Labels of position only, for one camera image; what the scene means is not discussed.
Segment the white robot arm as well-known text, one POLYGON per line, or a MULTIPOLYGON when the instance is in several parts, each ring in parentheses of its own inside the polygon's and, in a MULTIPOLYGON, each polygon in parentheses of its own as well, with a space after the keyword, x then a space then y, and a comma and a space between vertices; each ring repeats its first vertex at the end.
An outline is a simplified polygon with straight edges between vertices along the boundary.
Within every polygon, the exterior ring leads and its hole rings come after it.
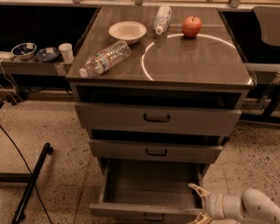
POLYGON ((190 183, 202 199, 203 210, 190 224, 211 224, 233 219, 240 224, 280 224, 280 207, 257 189, 246 189, 241 196, 210 193, 190 183))

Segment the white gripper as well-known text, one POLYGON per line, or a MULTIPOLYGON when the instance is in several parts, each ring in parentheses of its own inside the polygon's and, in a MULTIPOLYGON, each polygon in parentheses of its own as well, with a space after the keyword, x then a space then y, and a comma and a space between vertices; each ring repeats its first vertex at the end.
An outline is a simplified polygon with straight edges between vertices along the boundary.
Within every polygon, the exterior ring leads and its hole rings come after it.
POLYGON ((211 193, 194 184, 189 187, 204 199, 204 210, 188 224, 211 224, 213 219, 235 219, 238 220, 242 214, 242 201, 239 196, 211 193))

